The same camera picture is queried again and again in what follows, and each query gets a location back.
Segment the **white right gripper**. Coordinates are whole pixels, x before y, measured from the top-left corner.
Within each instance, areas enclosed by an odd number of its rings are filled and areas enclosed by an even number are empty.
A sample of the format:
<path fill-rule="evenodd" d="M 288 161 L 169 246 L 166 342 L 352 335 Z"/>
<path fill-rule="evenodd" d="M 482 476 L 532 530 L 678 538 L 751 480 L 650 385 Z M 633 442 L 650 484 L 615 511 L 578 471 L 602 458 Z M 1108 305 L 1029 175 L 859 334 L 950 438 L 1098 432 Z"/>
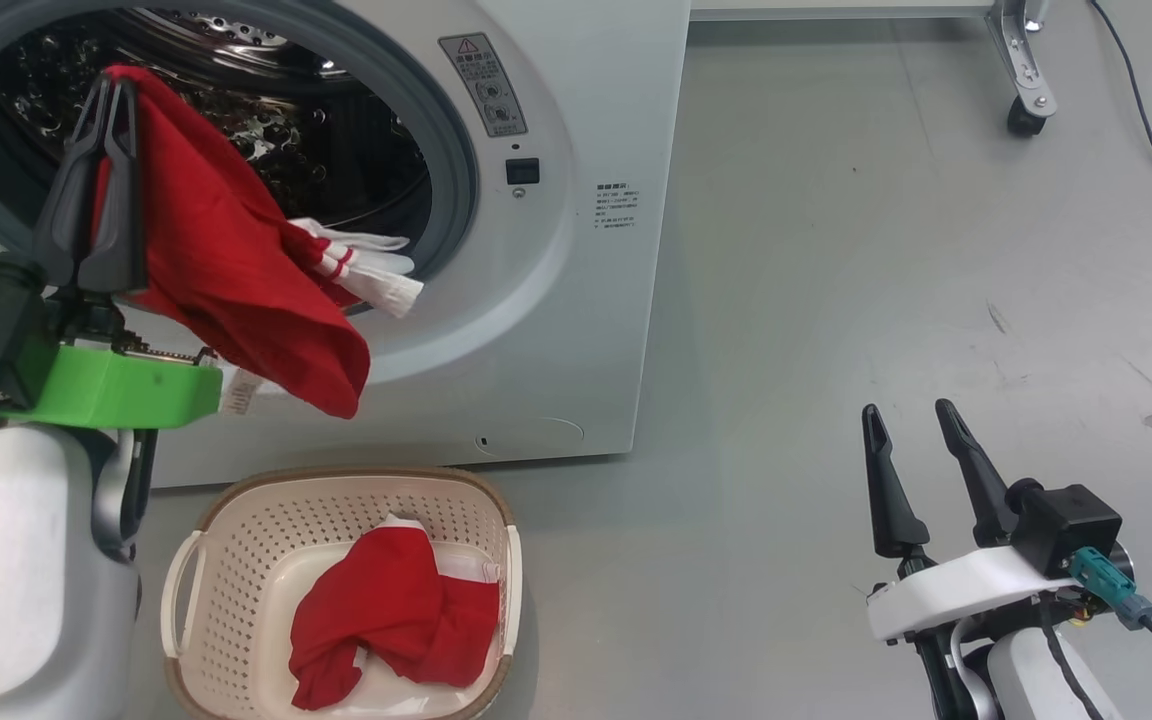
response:
<path fill-rule="evenodd" d="M 890 433 L 881 411 L 874 404 L 865 406 L 861 430 L 873 546 L 878 556 L 900 561 L 899 579 L 867 598 L 870 632 L 882 642 L 914 643 L 920 632 L 945 624 L 955 628 L 961 620 L 1001 609 L 1007 602 L 1075 585 L 1068 577 L 1044 577 L 1018 551 L 1001 547 L 1009 544 L 1018 525 L 1018 515 L 1006 503 L 1009 487 L 954 402 L 938 397 L 934 411 L 972 503 L 975 546 L 987 550 L 945 564 L 934 564 L 925 556 L 922 547 L 931 541 L 929 528 L 915 515 L 893 465 Z"/>

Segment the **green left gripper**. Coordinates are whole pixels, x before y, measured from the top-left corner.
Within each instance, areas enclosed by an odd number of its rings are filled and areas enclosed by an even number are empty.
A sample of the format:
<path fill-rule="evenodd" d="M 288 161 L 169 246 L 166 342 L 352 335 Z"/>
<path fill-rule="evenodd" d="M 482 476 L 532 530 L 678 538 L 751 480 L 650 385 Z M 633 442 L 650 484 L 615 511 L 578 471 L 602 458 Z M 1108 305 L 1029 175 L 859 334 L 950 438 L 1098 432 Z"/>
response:
<path fill-rule="evenodd" d="M 97 179 L 104 182 L 97 192 Z M 52 179 L 33 232 L 51 287 L 44 300 L 55 356 L 40 396 L 18 404 L 0 389 L 0 418 L 73 429 L 182 429 L 218 414 L 223 373 L 210 348 L 159 351 L 127 327 L 106 293 L 147 288 L 141 172 L 141 94 L 132 79 L 99 76 Z M 93 209 L 99 218 L 93 223 Z"/>

